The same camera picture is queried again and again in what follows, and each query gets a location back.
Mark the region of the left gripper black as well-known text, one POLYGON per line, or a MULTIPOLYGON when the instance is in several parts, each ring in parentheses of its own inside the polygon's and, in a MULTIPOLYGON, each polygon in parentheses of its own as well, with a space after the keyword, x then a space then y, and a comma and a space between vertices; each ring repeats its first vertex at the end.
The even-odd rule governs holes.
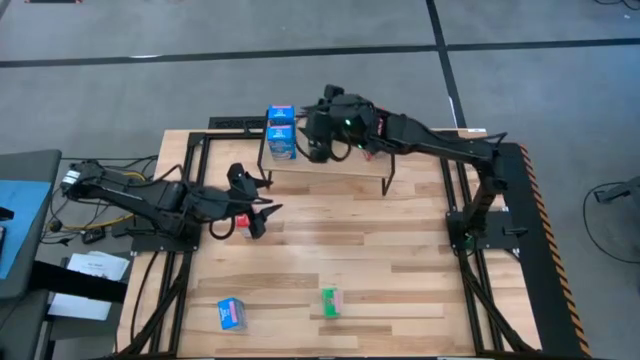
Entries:
MULTIPOLYGON (((269 189, 273 184, 270 179, 254 178, 251 175, 247 176, 247 180, 256 189, 269 189)), ((225 220, 252 211, 253 203, 258 198, 256 189, 242 189, 240 186, 232 186, 228 190, 216 187, 201 187, 199 189, 199 221, 204 223, 225 220)), ((264 235, 267 219, 282 207, 282 204, 276 204, 254 213, 252 220, 253 238, 260 238, 264 235)))

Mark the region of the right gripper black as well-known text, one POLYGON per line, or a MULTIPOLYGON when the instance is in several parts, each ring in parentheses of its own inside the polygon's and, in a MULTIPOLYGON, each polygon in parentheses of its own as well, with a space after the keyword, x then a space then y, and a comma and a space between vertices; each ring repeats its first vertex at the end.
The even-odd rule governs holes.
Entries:
POLYGON ((333 141, 356 146, 363 150, 376 150, 372 138, 378 119, 377 108, 367 100, 338 100, 337 103, 321 99, 315 105, 304 107, 307 118, 304 135, 313 163, 327 163, 333 141))

